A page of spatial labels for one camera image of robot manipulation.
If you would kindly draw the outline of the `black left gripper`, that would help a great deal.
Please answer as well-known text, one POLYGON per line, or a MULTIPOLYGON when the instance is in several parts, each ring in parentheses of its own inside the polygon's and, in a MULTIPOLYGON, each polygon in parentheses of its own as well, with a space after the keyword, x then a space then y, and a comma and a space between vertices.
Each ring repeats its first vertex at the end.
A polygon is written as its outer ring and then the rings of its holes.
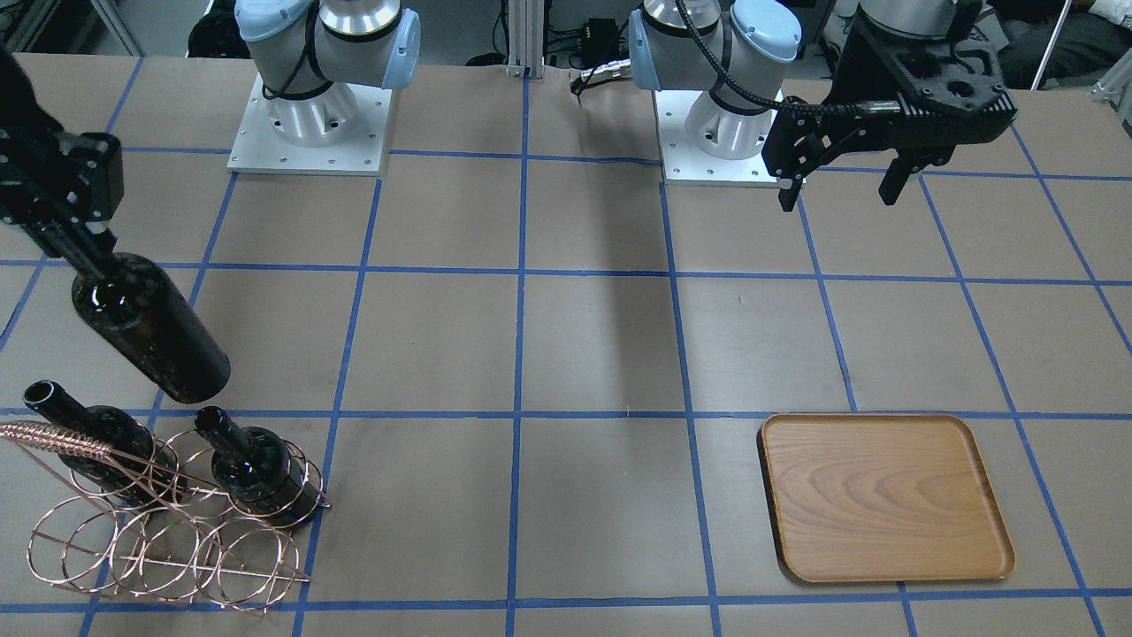
POLYGON ((868 12, 854 15, 826 101, 834 105, 784 102, 761 150, 784 212, 795 210, 806 177, 865 150, 897 150, 878 186, 893 206, 914 174, 946 165, 960 145, 993 143, 1018 114, 988 43, 906 37, 868 12), (864 117, 852 105, 861 102, 898 109, 864 117))

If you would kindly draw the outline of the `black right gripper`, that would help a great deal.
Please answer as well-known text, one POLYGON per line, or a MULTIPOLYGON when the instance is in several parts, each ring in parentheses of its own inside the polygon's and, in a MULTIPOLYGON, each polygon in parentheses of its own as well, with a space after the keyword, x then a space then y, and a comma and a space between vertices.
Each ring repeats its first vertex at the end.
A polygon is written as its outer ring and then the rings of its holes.
POLYGON ((1 60, 3 222, 22 229, 48 257, 108 266, 108 227, 125 198, 125 153, 113 134, 69 134, 40 105, 8 48, 1 60))

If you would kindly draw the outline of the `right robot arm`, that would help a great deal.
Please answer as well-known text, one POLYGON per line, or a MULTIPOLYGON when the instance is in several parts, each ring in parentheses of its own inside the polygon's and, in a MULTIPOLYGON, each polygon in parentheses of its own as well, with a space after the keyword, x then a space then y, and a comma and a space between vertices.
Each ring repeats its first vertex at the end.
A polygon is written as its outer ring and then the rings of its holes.
MULTIPOLYGON (((387 109, 363 106, 357 89, 389 98, 409 87, 419 15, 398 1, 238 1, 232 15, 258 76, 229 170, 378 173, 387 109)), ((5 225, 22 229, 46 257, 110 257, 122 156, 113 134, 68 132, 3 51, 5 225)))

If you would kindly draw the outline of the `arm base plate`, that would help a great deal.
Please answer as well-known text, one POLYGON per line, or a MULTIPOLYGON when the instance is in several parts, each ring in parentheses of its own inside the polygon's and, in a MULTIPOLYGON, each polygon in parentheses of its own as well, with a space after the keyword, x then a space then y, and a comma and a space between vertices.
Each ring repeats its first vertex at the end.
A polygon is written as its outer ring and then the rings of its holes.
POLYGON ((398 94, 335 83, 306 101, 267 100, 255 79, 229 153, 235 173, 383 177, 398 94))
POLYGON ((761 156, 775 110, 747 117, 724 110, 707 91, 655 91, 654 111, 668 186, 790 186, 761 156))

